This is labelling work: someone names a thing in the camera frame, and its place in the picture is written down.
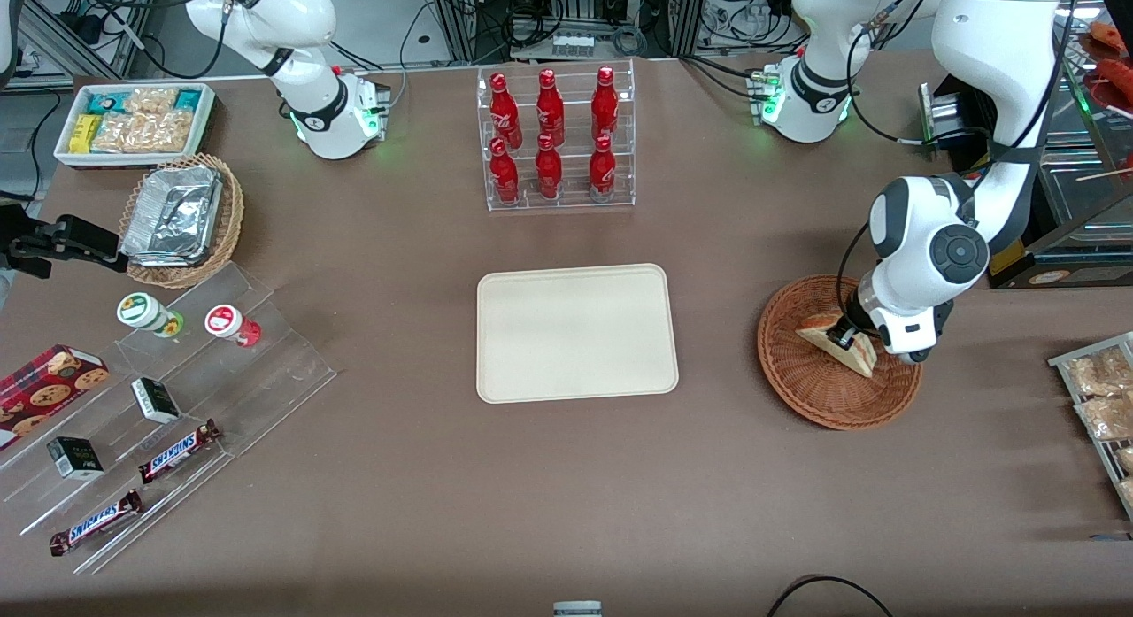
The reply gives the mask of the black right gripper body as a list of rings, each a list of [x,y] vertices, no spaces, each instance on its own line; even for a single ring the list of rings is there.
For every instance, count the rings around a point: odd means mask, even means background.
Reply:
[[[49,278],[59,252],[54,237],[59,222],[28,217],[23,205],[1,206],[1,263],[3,269]]]

